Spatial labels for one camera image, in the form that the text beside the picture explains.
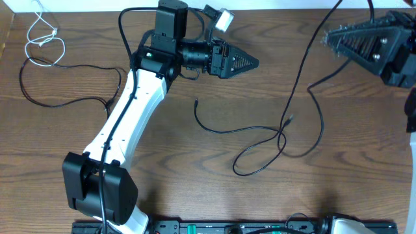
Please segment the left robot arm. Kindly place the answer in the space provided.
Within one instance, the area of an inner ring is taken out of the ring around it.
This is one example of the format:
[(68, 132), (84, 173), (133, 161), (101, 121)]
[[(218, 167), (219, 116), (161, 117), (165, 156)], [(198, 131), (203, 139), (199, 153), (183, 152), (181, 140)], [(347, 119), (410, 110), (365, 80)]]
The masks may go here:
[(213, 31), (227, 31), (234, 15), (211, 6), (195, 10), (209, 18), (195, 39), (186, 38), (191, 8), (182, 1), (160, 1), (155, 26), (128, 53), (125, 88), (105, 125), (82, 154), (69, 153), (62, 163), (68, 205), (92, 223), (75, 223), (73, 233), (145, 233), (149, 218), (137, 206), (138, 189), (129, 174), (135, 149), (158, 104), (186, 68), (221, 79), (258, 67), (253, 56)]

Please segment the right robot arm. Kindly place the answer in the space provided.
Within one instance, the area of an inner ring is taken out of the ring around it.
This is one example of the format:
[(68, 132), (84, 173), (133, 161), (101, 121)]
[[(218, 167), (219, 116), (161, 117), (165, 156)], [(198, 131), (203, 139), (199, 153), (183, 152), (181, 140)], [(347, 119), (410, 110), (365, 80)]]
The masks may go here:
[(331, 30), (324, 41), (335, 53), (380, 77), (383, 84), (410, 89), (404, 104), (412, 162), (404, 233), (415, 233), (415, 16), (390, 10), (379, 18)]

